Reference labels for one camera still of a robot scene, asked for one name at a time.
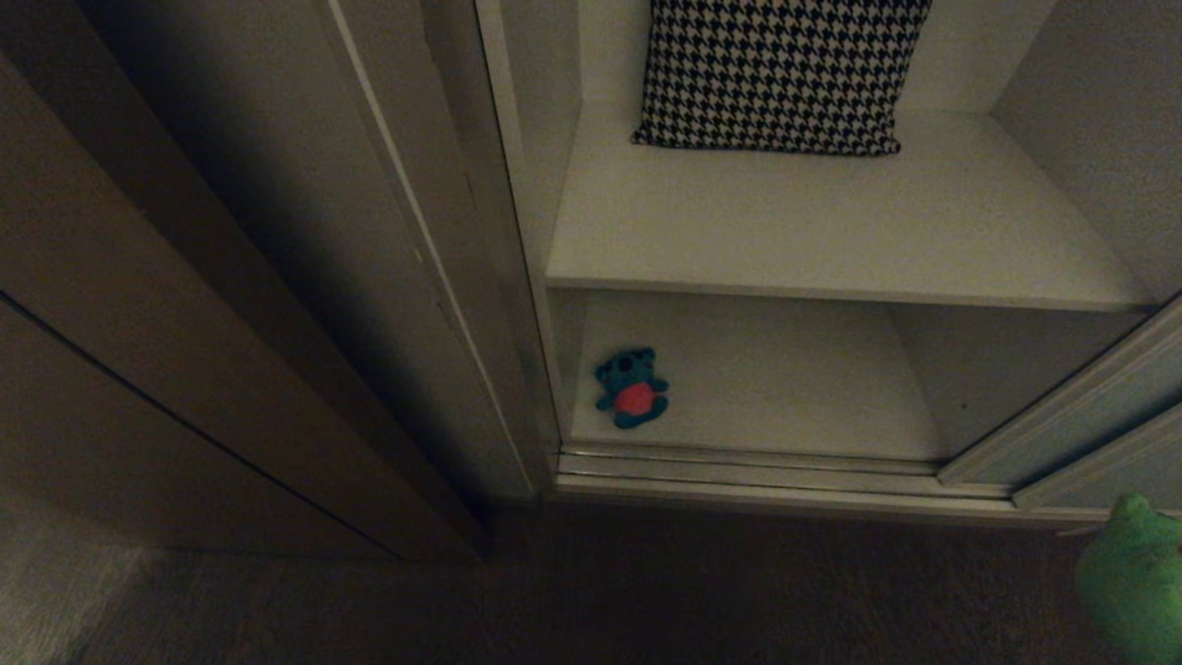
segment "pillow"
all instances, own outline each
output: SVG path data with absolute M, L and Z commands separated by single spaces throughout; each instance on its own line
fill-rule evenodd
M 652 0 L 634 143 L 889 155 L 931 0 Z

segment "teddy bear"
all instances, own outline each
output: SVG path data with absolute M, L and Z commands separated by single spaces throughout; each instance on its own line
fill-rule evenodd
M 615 409 L 616 428 L 630 430 L 669 409 L 669 398 L 657 395 L 668 391 L 669 383 L 652 376 L 656 358 L 656 352 L 645 347 L 618 353 L 596 369 L 595 378 L 608 393 L 596 403 L 596 409 Z

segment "shelf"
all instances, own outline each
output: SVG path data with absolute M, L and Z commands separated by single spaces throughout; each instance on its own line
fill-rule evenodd
M 587 296 L 572 442 L 947 459 L 886 305 L 641 292 Z M 669 411 L 618 430 L 593 369 L 651 346 Z
M 898 155 L 632 145 L 584 102 L 552 286 L 1121 311 L 1151 298 L 988 116 L 901 113 Z

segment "green stuffed toy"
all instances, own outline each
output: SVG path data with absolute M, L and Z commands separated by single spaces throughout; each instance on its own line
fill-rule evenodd
M 1077 568 L 1079 594 L 1135 665 L 1182 665 L 1182 522 L 1125 495 Z

